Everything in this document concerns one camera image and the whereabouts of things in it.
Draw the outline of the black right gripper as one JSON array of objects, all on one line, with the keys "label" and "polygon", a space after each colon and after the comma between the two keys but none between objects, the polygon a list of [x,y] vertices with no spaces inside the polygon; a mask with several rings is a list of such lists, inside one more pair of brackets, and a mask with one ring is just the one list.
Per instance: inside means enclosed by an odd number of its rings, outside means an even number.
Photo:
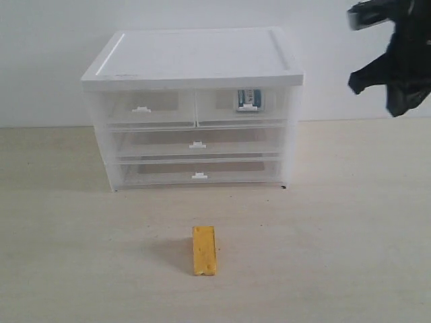
[{"label": "black right gripper", "polygon": [[351,73],[347,84],[356,95],[385,86],[386,109],[398,117],[430,95],[430,2],[391,1],[387,17],[395,25],[386,51]]}]

